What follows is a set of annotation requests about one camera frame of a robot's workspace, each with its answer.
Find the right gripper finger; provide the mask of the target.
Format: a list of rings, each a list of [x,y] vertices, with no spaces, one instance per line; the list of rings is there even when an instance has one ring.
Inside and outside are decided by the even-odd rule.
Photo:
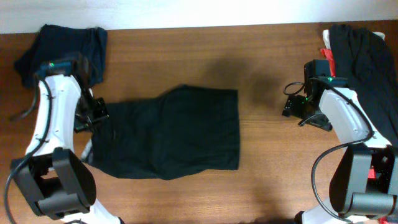
[[[301,120],[298,123],[298,125],[300,127],[302,127],[306,124],[309,124],[316,128],[320,128],[324,131],[332,130],[332,125],[331,125],[329,119],[324,114],[313,114],[313,115],[309,116],[308,118]]]
[[[287,98],[284,109],[282,110],[282,116],[289,117],[295,114],[295,96],[290,95]]]

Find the black shorts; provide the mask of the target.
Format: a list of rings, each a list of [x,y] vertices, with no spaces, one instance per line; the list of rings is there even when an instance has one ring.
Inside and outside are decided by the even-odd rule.
[[[81,159],[119,179],[237,170],[238,102],[237,90],[181,85],[156,98],[109,103]]]

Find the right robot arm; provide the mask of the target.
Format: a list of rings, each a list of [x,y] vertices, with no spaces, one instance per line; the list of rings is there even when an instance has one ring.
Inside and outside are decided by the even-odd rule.
[[[299,85],[304,94],[285,93],[283,116],[300,118],[299,126],[335,131],[340,145],[315,160],[311,185],[318,205],[298,212],[294,222],[359,223],[397,217],[397,147],[372,124],[347,78],[333,77],[327,60],[312,60],[304,65]],[[322,200],[316,169],[327,154],[339,149],[344,154],[330,181],[329,197]]]

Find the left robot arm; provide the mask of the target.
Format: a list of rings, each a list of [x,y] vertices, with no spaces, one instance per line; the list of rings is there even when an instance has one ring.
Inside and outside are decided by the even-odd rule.
[[[15,182],[38,217],[65,223],[122,223],[96,197],[96,184],[73,148],[73,135],[95,131],[109,117],[89,86],[91,65],[80,53],[41,64],[34,72],[38,106],[25,156],[11,162],[6,181]]]

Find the red garment in pile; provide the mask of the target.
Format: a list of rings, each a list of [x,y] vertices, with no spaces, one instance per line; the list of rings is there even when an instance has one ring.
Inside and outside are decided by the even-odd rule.
[[[390,142],[374,127],[362,109],[355,91],[335,77],[332,52],[322,49],[329,66],[320,97],[320,111],[329,119],[345,153],[330,182],[326,208],[339,222],[355,222],[360,217],[382,218],[394,209],[394,196],[382,190],[381,179],[370,177],[377,169],[376,157],[383,155]]]

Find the folded navy blue garment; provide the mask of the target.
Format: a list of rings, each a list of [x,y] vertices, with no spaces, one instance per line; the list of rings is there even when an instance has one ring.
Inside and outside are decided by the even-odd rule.
[[[93,86],[103,82],[107,40],[107,31],[100,27],[72,29],[46,24],[30,49],[14,62],[14,68],[21,76],[22,85],[31,88],[32,76],[42,63],[82,54],[94,66],[90,74],[90,86]]]

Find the white garment in pile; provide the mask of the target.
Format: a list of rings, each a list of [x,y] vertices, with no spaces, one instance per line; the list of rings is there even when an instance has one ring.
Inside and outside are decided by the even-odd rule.
[[[384,34],[384,33],[382,33],[382,32],[373,32],[373,34],[375,34],[375,35],[377,35],[378,37],[380,37],[382,40],[385,40],[385,38],[386,38],[386,35]],[[324,41],[324,44],[325,44],[325,47],[327,48],[327,49],[331,49],[331,45],[330,45],[330,31],[328,30],[328,29],[325,29],[323,32],[322,32],[322,37],[323,37],[323,41]]]

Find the black garment in pile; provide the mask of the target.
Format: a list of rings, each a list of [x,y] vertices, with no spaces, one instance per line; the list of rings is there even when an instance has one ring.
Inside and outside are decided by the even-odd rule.
[[[397,75],[385,41],[365,29],[349,25],[329,28],[337,77],[348,79],[361,107],[376,129],[397,145]]]

